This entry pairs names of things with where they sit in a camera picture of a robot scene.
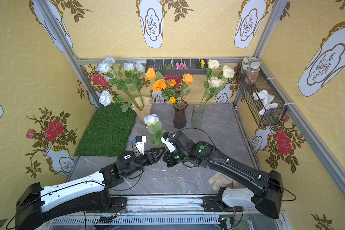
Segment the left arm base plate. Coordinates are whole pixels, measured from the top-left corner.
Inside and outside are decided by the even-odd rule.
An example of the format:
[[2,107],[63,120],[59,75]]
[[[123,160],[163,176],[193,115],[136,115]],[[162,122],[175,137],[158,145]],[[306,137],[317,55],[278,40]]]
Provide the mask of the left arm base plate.
[[109,212],[111,213],[118,213],[126,208],[127,205],[127,197],[124,196],[116,196],[111,197],[111,202],[109,204]]

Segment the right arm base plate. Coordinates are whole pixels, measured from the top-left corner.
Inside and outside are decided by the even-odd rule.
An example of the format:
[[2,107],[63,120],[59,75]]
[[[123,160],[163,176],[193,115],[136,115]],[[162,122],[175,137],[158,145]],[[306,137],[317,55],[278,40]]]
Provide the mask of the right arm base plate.
[[215,196],[202,197],[203,204],[201,207],[205,212],[242,212],[242,206],[229,207],[222,200]]

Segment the orange marigold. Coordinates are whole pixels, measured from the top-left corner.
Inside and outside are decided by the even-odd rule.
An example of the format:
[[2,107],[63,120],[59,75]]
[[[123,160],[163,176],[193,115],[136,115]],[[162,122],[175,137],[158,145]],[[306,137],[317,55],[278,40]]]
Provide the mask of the orange marigold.
[[153,86],[152,86],[152,90],[154,92],[160,91],[162,92],[163,90],[165,90],[167,88],[167,84],[166,84],[166,80],[165,79],[159,79],[157,80]]

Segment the orange rose stem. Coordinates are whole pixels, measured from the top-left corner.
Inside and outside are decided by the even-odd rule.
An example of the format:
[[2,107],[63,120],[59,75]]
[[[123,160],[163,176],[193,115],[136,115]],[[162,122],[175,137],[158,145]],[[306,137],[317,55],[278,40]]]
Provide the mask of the orange rose stem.
[[189,74],[185,73],[183,75],[183,84],[182,84],[182,92],[181,92],[181,99],[184,100],[190,93],[190,88],[189,86],[194,82],[194,77]]

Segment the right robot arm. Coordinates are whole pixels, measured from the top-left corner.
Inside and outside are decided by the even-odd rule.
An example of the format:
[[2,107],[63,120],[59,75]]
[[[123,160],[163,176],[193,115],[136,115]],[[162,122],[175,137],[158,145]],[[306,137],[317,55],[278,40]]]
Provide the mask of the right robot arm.
[[168,167],[190,162],[196,167],[220,172],[253,193],[250,201],[260,213],[272,219],[279,218],[284,194],[280,173],[274,170],[265,172],[247,166],[212,144],[205,141],[193,142],[180,130],[164,133],[161,140],[169,149],[164,157]]

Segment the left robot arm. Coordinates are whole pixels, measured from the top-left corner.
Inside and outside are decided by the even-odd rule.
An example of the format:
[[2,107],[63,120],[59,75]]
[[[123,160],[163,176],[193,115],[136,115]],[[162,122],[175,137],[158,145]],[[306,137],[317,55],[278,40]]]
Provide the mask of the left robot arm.
[[136,156],[126,151],[116,162],[83,178],[55,186],[30,185],[16,202],[15,229],[34,230],[53,218],[111,205],[109,190],[116,190],[136,172],[157,163],[166,148],[152,148]]

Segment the orange rose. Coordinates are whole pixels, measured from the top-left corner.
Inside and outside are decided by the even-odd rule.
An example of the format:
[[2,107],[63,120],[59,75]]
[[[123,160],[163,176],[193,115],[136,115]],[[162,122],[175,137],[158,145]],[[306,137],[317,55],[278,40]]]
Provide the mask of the orange rose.
[[169,80],[169,83],[167,84],[167,86],[170,87],[174,87],[176,85],[176,81],[174,79]]
[[147,79],[155,79],[156,77],[156,71],[154,70],[153,67],[148,68],[147,72],[145,73],[145,77]]

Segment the white rose stem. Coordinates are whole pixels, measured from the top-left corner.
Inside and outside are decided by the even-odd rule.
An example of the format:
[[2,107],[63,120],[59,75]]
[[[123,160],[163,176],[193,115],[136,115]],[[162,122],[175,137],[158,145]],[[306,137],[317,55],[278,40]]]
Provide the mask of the white rose stem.
[[214,74],[220,67],[220,62],[216,59],[208,60],[206,81],[204,82],[204,94],[200,101],[201,106],[206,109],[207,103],[225,88],[225,83],[235,75],[233,68],[224,65],[218,74]]

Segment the yellow orange tulip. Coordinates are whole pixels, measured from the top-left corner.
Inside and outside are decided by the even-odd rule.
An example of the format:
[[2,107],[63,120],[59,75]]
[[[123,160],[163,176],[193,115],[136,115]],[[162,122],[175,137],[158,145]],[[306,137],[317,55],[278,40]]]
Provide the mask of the yellow orange tulip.
[[179,109],[179,106],[178,106],[178,104],[177,104],[177,100],[176,100],[176,98],[175,97],[170,97],[170,102],[172,103],[172,105],[173,105],[173,107],[175,108],[175,109]]

